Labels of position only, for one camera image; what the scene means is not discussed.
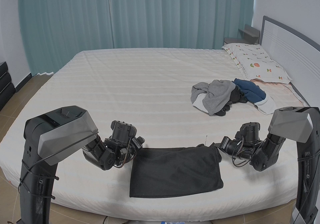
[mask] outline gray knit garment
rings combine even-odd
[[[192,86],[191,102],[193,103],[199,94],[206,93],[202,103],[209,115],[212,116],[226,105],[235,87],[236,85],[232,81],[227,80],[214,80],[210,84],[199,82]]]

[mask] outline tiled floor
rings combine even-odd
[[[0,142],[15,118],[30,98],[45,84],[51,76],[34,76],[0,111]],[[212,220],[213,224],[288,224],[294,200],[274,208],[260,210],[225,219]],[[105,216],[73,210],[57,204],[51,204],[50,222],[53,224],[102,224]],[[16,222],[20,218],[20,200],[16,187],[11,185],[0,169],[0,223]],[[106,224],[122,224],[124,219],[109,217]]]

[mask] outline pile of clothes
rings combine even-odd
[[[214,80],[210,84],[199,82],[191,89],[193,106],[210,116],[214,114],[224,116],[230,110],[231,104],[248,101],[266,115],[272,114],[277,108],[274,100],[251,81]]]

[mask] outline mattress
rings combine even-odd
[[[113,120],[125,121],[145,138],[145,147],[189,147],[234,138],[246,122],[261,124],[264,139],[272,115],[253,104],[233,104],[226,116],[209,116],[192,106],[191,87],[214,79],[241,79],[223,50],[112,49],[78,53],[40,88],[0,144],[0,166],[18,186],[25,121],[50,110],[77,105],[87,109],[101,138]],[[290,86],[256,82],[278,107],[302,106]],[[58,164],[54,203],[112,217],[148,221],[204,221],[261,210],[289,202],[297,193],[297,153],[287,140],[278,162],[263,172],[236,168],[222,154],[224,187],[176,198],[130,198],[132,163],[102,171],[79,150]]]

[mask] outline headboard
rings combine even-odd
[[[267,16],[263,17],[259,44],[286,70],[306,103],[320,108],[320,45]]]

